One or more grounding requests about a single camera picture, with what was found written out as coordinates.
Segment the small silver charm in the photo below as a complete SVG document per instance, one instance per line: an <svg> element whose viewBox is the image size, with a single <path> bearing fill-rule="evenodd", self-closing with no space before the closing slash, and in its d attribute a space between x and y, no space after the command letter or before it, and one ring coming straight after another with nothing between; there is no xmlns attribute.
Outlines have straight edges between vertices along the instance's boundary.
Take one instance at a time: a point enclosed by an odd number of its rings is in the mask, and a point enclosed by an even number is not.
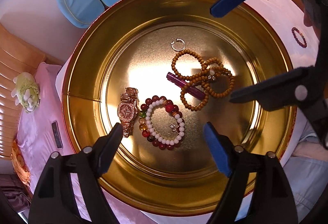
<svg viewBox="0 0 328 224"><path fill-rule="evenodd" d="M210 82L214 82L214 81L216 80L216 76L215 76L215 74L216 74L215 69L214 69L214 68L210 68L210 69L208 70L208 76L207 76L208 81L210 81Z"/></svg>

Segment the purple curtain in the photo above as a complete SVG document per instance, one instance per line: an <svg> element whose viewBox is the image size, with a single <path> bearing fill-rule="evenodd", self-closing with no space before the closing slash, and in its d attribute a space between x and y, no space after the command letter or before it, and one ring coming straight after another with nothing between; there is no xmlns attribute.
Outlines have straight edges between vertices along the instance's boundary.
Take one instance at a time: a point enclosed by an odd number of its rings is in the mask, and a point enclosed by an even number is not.
<svg viewBox="0 0 328 224"><path fill-rule="evenodd" d="M19 177L16 174L1 174L1 189L16 213L28 223L31 198Z"/></svg>

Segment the grey zippered clothing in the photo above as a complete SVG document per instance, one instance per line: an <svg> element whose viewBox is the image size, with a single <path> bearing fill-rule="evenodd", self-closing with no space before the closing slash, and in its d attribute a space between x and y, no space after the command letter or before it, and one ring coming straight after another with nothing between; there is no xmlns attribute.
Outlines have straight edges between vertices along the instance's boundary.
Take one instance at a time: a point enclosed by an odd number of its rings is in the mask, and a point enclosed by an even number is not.
<svg viewBox="0 0 328 224"><path fill-rule="evenodd" d="M320 144L300 110L297 111L291 145L287 147L282 161L294 196L298 220L302 221L327 185L327 150Z"/></svg>

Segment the rose gold wristwatch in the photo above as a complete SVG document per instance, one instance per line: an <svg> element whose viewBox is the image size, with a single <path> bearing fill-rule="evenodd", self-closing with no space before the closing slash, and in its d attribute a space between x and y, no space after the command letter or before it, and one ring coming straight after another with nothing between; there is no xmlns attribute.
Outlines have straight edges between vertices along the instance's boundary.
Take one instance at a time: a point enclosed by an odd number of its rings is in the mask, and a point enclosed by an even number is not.
<svg viewBox="0 0 328 224"><path fill-rule="evenodd" d="M117 116L123 127L123 137L128 138L133 133L134 121L138 115L138 90L136 88L125 88L121 94L120 103L117 107Z"/></svg>

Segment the purple lipstick tube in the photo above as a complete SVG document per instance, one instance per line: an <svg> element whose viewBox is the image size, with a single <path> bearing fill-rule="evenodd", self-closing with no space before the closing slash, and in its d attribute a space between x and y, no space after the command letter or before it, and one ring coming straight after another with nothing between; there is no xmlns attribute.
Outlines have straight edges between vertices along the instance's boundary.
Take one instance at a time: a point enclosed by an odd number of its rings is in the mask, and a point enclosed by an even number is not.
<svg viewBox="0 0 328 224"><path fill-rule="evenodd" d="M175 74L172 74L170 72L167 73L166 78L168 81L174 83L179 88L183 88L183 87L187 86L187 82L185 80L180 79L178 76L176 76ZM203 100L206 96L203 91L199 90L196 87L189 87L187 89L187 93L192 95L194 98L196 98L198 100Z"/></svg>

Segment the white pearl bracelet red bead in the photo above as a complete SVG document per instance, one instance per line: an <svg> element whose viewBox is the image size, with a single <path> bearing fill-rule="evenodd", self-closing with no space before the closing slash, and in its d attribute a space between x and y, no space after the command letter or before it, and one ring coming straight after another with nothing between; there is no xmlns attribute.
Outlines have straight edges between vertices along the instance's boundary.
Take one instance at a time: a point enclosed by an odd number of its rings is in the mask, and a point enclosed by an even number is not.
<svg viewBox="0 0 328 224"><path fill-rule="evenodd" d="M142 136L160 150L179 147L185 136L185 121L179 108L163 97L155 97L147 102L146 128ZM179 132L172 132L171 124L179 124Z"/></svg>

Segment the green plush toy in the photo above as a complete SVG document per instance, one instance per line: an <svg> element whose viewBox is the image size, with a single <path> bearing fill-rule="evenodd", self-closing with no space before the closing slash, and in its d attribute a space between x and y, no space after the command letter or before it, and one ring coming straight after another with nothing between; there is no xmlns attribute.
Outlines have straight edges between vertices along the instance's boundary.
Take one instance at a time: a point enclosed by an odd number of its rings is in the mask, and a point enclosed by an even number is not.
<svg viewBox="0 0 328 224"><path fill-rule="evenodd" d="M21 105L26 113L33 112L40 105L40 87L32 74L23 72L13 79L15 88L11 97L15 105Z"/></svg>

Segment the small silver earring stud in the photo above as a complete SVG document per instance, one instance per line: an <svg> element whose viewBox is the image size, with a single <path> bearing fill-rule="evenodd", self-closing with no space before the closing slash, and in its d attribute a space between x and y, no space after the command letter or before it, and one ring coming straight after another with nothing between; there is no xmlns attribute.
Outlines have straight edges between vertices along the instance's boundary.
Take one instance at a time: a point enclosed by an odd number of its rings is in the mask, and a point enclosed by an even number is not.
<svg viewBox="0 0 328 224"><path fill-rule="evenodd" d="M170 129L172 130L172 132L179 132L179 124L171 124L170 125Z"/></svg>

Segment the orange pillow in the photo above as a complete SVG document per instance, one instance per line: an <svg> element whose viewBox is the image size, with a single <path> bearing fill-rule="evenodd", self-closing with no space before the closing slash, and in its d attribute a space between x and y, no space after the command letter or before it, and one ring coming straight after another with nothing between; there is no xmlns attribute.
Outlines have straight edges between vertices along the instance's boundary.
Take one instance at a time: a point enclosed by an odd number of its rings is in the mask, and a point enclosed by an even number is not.
<svg viewBox="0 0 328 224"><path fill-rule="evenodd" d="M11 161L13 164L14 171L16 172L19 179L26 186L30 185L31 173L28 166L25 163L22 152L18 146L17 140L14 139L12 143Z"/></svg>

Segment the wooden bed headboard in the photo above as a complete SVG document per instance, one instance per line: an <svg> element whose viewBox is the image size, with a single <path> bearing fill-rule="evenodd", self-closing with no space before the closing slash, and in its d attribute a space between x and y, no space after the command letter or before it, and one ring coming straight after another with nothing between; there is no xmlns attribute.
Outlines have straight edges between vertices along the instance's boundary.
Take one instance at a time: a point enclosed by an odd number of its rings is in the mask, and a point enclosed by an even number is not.
<svg viewBox="0 0 328 224"><path fill-rule="evenodd" d="M39 65L62 65L59 59L7 31L1 25L1 159L10 160L24 103L19 90L31 85Z"/></svg>

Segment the red gold round tin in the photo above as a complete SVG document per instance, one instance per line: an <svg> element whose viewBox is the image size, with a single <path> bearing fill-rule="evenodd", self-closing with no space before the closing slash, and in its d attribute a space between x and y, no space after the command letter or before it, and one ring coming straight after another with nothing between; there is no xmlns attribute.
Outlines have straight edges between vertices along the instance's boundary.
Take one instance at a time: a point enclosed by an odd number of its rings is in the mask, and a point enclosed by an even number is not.
<svg viewBox="0 0 328 224"><path fill-rule="evenodd" d="M154 147L136 122L99 181L106 192L142 211L193 216L214 210L227 177L218 172L205 143L207 122L255 154L273 151L282 157L290 141L294 107L268 112L255 101L233 104L228 97L211 97L193 112L182 104L180 88L167 80L177 48L204 60L218 58L234 76L235 89L292 69L283 42L262 16L242 4L214 18L210 7L216 1L122 0L89 27L68 64L63 115L76 151L93 145L119 121L117 107L127 87L138 90L140 104L164 96L179 107L186 123L179 147Z"/></svg>

